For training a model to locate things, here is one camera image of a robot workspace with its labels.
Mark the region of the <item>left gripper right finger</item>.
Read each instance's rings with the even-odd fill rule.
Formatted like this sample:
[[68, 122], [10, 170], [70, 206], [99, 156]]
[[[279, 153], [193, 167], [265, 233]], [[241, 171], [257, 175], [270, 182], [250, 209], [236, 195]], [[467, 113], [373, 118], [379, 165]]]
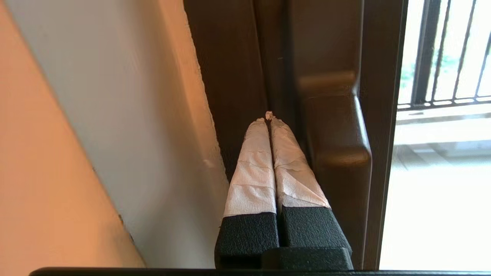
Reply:
[[270, 121], [280, 223], [287, 247], [350, 245], [290, 127]]

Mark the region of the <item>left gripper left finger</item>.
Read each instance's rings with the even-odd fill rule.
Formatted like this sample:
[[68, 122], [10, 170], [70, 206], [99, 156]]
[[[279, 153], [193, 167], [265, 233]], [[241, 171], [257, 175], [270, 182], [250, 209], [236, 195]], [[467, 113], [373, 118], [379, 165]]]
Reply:
[[279, 248], [277, 191], [265, 119], [244, 135], [214, 247], [217, 269], [259, 269], [262, 255]]

